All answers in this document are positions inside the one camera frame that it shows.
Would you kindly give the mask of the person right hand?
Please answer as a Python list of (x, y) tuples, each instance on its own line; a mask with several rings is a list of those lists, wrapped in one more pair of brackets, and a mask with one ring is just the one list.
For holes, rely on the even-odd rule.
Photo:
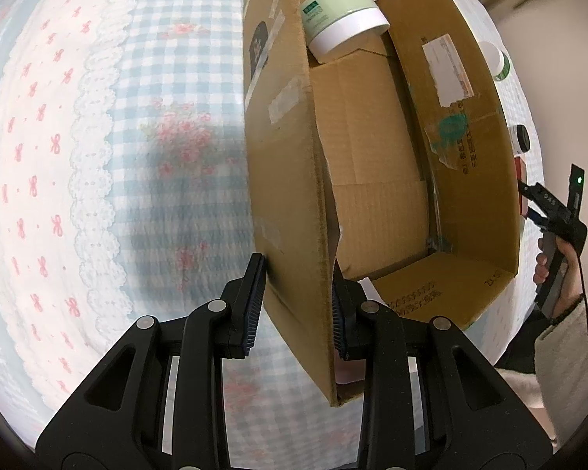
[[(539, 249), (541, 252), (536, 256), (533, 281), (537, 286), (542, 286), (554, 276), (554, 284), (541, 310), (548, 318), (555, 319), (581, 299), (582, 281), (578, 254), (572, 244), (550, 232), (539, 239)], [(557, 251), (561, 253), (562, 261), (558, 271), (554, 273), (551, 262)]]

